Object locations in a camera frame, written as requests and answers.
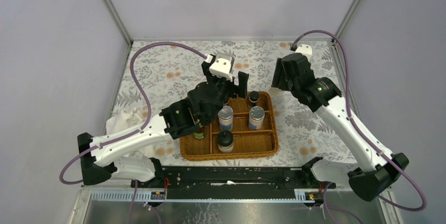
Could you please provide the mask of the black cap dark jar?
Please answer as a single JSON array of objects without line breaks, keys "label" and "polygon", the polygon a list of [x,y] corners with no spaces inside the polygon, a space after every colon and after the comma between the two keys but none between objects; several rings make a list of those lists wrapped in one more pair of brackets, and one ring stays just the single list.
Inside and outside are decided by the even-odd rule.
[{"label": "black cap dark jar", "polygon": [[257,91],[251,91],[248,96],[248,107],[249,109],[255,107],[259,100],[259,93]]}]

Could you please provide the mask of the blue label shaker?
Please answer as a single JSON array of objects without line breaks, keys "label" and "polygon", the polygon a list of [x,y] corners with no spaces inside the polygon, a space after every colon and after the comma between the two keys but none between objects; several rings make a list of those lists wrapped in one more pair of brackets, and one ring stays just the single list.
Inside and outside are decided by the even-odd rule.
[{"label": "blue label shaker", "polygon": [[218,113],[218,123],[221,130],[232,131],[234,111],[230,106],[224,105]]}]

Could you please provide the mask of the silver lid shaker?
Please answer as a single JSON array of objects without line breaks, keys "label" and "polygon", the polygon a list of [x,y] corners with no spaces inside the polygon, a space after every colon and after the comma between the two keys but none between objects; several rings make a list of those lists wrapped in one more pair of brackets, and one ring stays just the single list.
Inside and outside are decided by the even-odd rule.
[{"label": "silver lid shaker", "polygon": [[260,130],[263,126],[265,111],[260,106],[254,106],[250,109],[248,127],[250,130]]}]

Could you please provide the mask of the black cap white jar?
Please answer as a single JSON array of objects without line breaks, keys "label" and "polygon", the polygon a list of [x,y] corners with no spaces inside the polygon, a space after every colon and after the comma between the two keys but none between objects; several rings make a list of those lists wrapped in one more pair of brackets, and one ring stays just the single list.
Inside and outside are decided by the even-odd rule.
[{"label": "black cap white jar", "polygon": [[234,136],[231,131],[223,130],[217,135],[218,149],[222,153],[230,153],[234,148]]}]

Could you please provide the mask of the black spout seed bottle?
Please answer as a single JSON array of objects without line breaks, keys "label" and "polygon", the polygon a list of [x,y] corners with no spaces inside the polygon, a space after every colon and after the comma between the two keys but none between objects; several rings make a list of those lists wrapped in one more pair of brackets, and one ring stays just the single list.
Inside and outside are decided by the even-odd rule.
[{"label": "black spout seed bottle", "polygon": [[282,95],[282,94],[284,93],[284,91],[281,90],[281,89],[279,89],[279,88],[272,88],[272,89],[270,90],[270,93],[271,93],[273,96],[279,96],[279,95]]}]

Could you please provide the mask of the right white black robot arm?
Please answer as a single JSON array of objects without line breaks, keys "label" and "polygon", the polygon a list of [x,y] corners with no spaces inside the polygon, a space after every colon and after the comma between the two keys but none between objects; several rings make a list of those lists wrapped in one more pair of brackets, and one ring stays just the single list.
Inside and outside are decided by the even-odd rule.
[{"label": "right white black robot arm", "polygon": [[293,53],[276,61],[272,87],[289,91],[309,107],[335,133],[356,159],[356,163],[312,158],[302,166],[302,183],[315,188],[321,182],[347,186],[364,201],[371,201],[391,186],[409,164],[404,153],[384,146],[346,106],[346,99],[334,82],[316,78],[307,57]]}]

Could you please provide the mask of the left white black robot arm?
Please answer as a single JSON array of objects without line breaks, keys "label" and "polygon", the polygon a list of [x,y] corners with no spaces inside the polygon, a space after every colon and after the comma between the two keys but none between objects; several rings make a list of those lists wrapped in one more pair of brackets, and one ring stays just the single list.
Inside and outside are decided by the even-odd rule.
[{"label": "left white black robot arm", "polygon": [[229,98],[247,96],[249,74],[238,72],[235,84],[233,77],[211,73],[209,63],[203,63],[202,68],[207,80],[189,91],[186,98],[162,109],[150,122],[110,135],[78,135],[83,184],[97,185],[116,177],[145,182],[152,188],[160,186],[163,174],[155,158],[138,161],[125,155],[158,142],[189,136],[212,124]]}]

